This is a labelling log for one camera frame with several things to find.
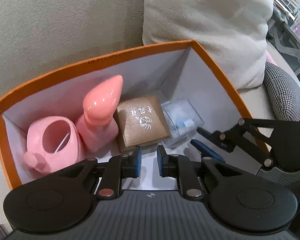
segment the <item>beige sofa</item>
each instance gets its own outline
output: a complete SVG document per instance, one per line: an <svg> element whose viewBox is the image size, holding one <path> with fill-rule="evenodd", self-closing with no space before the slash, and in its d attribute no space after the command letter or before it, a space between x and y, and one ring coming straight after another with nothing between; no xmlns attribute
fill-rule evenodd
<svg viewBox="0 0 300 240"><path fill-rule="evenodd" d="M142 45L143 0L0 0L0 96L69 63ZM272 45L277 64L299 81ZM255 118L274 119L263 86L241 90ZM0 164L0 224L9 192Z"/></svg>

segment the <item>houndstooth fabric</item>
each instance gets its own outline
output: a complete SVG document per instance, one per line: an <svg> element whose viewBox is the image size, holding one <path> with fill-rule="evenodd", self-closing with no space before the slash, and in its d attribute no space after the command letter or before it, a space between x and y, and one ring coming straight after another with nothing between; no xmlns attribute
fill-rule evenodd
<svg viewBox="0 0 300 240"><path fill-rule="evenodd" d="M266 62L263 84L278 120L300 122L300 87L281 68Z"/></svg>

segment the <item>pink object in background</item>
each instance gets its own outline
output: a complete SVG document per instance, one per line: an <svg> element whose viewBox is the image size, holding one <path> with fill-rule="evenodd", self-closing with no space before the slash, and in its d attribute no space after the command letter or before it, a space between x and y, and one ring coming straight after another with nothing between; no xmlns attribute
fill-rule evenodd
<svg viewBox="0 0 300 240"><path fill-rule="evenodd" d="M295 34L300 38L300 23L294 29Z"/></svg>
<svg viewBox="0 0 300 240"><path fill-rule="evenodd" d="M97 152L118 135L113 114L122 85L122 76L114 76L90 90L83 100L83 115L77 120L76 127L89 152Z"/></svg>
<svg viewBox="0 0 300 240"><path fill-rule="evenodd" d="M266 50L266 61L272 63L273 65L278 66L267 50Z"/></svg>
<svg viewBox="0 0 300 240"><path fill-rule="evenodd" d="M28 130L26 164L49 174L83 159L82 144L73 122L62 116L49 116L33 122Z"/></svg>

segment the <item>white pillow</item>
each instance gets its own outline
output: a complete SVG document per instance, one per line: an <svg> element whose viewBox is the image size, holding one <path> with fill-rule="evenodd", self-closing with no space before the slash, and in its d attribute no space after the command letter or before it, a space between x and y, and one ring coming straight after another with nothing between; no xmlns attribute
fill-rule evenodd
<svg viewBox="0 0 300 240"><path fill-rule="evenodd" d="M198 40L236 89L263 82L273 0L145 0L143 43Z"/></svg>

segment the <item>metal rivet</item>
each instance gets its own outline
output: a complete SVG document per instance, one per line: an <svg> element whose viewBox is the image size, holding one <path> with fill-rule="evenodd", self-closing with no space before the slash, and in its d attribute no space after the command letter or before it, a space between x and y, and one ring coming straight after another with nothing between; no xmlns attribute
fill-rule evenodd
<svg viewBox="0 0 300 240"><path fill-rule="evenodd" d="M102 197L111 197L114 194L114 191L110 188L103 188L99 190L99 195Z"/></svg>
<svg viewBox="0 0 300 240"><path fill-rule="evenodd" d="M223 141L226 138L226 135L224 133L220 134L220 140Z"/></svg>
<svg viewBox="0 0 300 240"><path fill-rule="evenodd" d="M244 125L244 120L241 118L241 119L239 119L239 121L238 121L238 125L240 125L240 126L243 126Z"/></svg>
<svg viewBox="0 0 300 240"><path fill-rule="evenodd" d="M266 166L266 167L270 167L271 164L272 164L272 161L271 161L270 159L266 159L266 160L265 160L265 166Z"/></svg>
<svg viewBox="0 0 300 240"><path fill-rule="evenodd" d="M187 195L190 197L200 197L202 195L202 191L196 188L188 189Z"/></svg>

